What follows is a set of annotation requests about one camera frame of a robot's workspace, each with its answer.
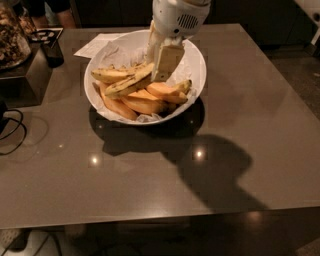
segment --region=jar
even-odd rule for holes
[[[0,70],[23,63],[31,48],[19,21],[6,0],[0,0]]]
[[[9,5],[14,10],[19,20],[20,26],[28,38],[32,38],[32,33],[37,31],[29,11],[22,5],[21,0],[8,0]]]

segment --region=cable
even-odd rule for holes
[[[0,137],[0,140],[3,140],[5,138],[9,137],[10,135],[12,135],[20,126],[23,128],[24,134],[23,134],[22,139],[19,141],[18,145],[15,148],[13,148],[12,150],[10,150],[8,152],[5,152],[5,153],[0,152],[0,156],[9,155],[12,152],[14,152],[15,150],[17,150],[21,146],[21,144],[23,143],[25,138],[27,137],[27,127],[22,123],[22,121],[23,121],[23,113],[20,110],[17,110],[17,109],[9,109],[6,112],[16,112],[16,113],[18,113],[20,115],[20,120],[18,121],[18,120],[14,119],[14,118],[8,117],[6,120],[11,120],[11,121],[17,123],[17,126],[14,129],[12,129],[5,136]]]
[[[19,113],[19,114],[20,114],[20,120],[18,121],[17,127],[15,127],[14,129],[12,129],[7,135],[5,135],[5,136],[3,136],[3,137],[0,137],[0,140],[7,138],[7,137],[9,137],[12,133],[14,133],[14,132],[19,128],[19,126],[22,124],[22,121],[23,121],[23,113],[22,113],[20,110],[10,109],[10,110],[7,110],[6,112],[16,112],[16,113]],[[13,121],[16,121],[16,122],[17,122],[16,119],[11,118],[11,117],[9,117],[9,118],[7,118],[7,119],[13,120]]]

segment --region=robotic arm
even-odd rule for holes
[[[297,5],[309,16],[309,18],[320,28],[320,1],[294,0]]]
[[[166,81],[184,55],[183,40],[195,35],[210,11],[211,0],[153,0],[147,62],[152,81]]]

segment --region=gray table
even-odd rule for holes
[[[320,123],[239,25],[194,37],[207,84],[177,119],[135,128],[97,115],[89,60],[73,54],[135,29],[64,31],[65,64],[42,105],[22,109],[22,147],[0,158],[0,228],[320,206]]]

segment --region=dark floor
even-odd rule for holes
[[[54,227],[33,231],[23,252],[5,256],[318,256],[319,217],[320,208],[309,208],[171,219],[167,223],[162,219],[90,224],[86,234],[75,240],[66,238],[63,227]],[[54,234],[61,254],[52,239],[45,241],[45,236],[36,236],[36,232]],[[44,245],[36,254],[40,240]]]
[[[264,53],[320,119],[320,57],[310,56],[299,45],[264,50]]]

